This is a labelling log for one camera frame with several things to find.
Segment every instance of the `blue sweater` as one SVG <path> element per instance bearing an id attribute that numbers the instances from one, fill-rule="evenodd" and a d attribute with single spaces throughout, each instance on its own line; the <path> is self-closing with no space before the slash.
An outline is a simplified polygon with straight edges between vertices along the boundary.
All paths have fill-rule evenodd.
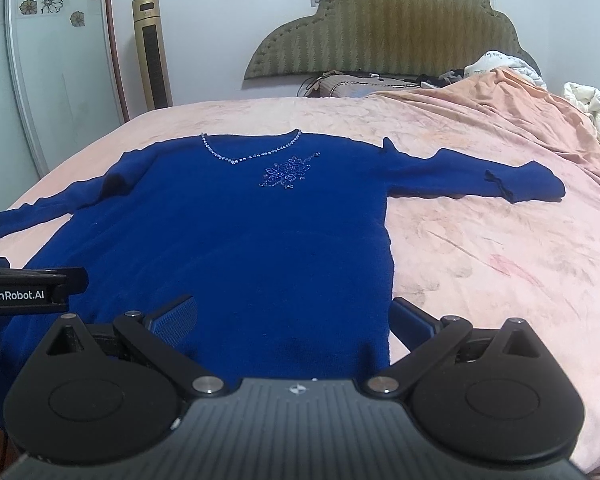
<path id="1" fill-rule="evenodd" d="M 364 380 L 388 365 L 394 263 L 387 196 L 556 200 L 544 166 L 451 150 L 427 159 L 323 134 L 200 136 L 125 153 L 104 176 L 0 213 L 0 238 L 74 216 L 29 268 L 83 266 L 84 322 L 150 312 L 182 294 L 198 324 L 178 350 L 235 384 L 245 376 Z M 2 402 L 56 316 L 0 318 Z"/>

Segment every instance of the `bed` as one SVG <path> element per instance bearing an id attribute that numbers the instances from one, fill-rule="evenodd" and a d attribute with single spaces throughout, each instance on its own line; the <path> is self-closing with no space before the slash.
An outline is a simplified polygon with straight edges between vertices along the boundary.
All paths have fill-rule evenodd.
<path id="1" fill-rule="evenodd" d="M 480 12 L 512 28 L 506 17 L 488 13 L 488 0 L 475 1 Z M 293 34 L 297 29 L 293 25 L 281 30 Z M 509 40 L 514 36 L 504 35 Z M 491 33 L 486 37 L 476 46 L 461 41 L 458 50 L 464 54 L 439 65 L 433 56 L 426 66 L 429 54 L 412 52 L 406 63 L 413 66 L 400 65 L 399 56 L 394 56 L 394 65 L 384 66 L 387 70 L 378 70 L 372 62 L 346 66 L 336 58 L 309 70 L 302 59 L 311 56 L 294 57 L 298 42 L 284 39 L 280 51 L 263 58 L 261 53 L 272 50 L 266 48 L 268 37 L 254 54 L 248 76 L 254 75 L 250 69 L 256 65 L 273 70 L 258 75 L 346 72 L 351 67 L 435 74 L 472 62 L 492 48 L 532 60 L 517 39 L 507 46 L 494 44 Z M 287 58 L 285 45 L 292 46 Z M 450 55 L 456 56 L 452 49 Z M 474 326 L 498 328 L 507 317 L 527 319 L 582 396 L 587 415 L 572 460 L 600 479 L 600 144 L 586 116 L 509 70 L 496 69 L 438 90 L 381 91 L 366 98 L 209 102 L 156 110 L 74 155 L 13 207 L 102 175 L 124 152 L 160 140 L 201 132 L 270 135 L 294 128 L 377 146 L 388 137 L 399 151 L 419 157 L 451 148 L 512 166 L 536 160 L 564 182 L 566 196 L 560 202 L 511 205 L 500 198 L 475 196 L 389 198 L 385 225 L 395 263 L 393 294 L 432 316 L 456 314 Z M 69 221 L 70 215 L 65 215 L 0 239 L 0 256 L 13 267 L 24 266 Z M 392 362 L 406 354 L 395 337 L 390 336 L 389 345 Z"/>

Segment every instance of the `gold tower fan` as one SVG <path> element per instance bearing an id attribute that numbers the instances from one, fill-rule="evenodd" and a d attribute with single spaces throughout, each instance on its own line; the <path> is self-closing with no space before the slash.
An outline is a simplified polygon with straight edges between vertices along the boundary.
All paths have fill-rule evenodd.
<path id="1" fill-rule="evenodd" d="M 173 106 L 158 0 L 134 0 L 136 48 L 149 110 Z"/>

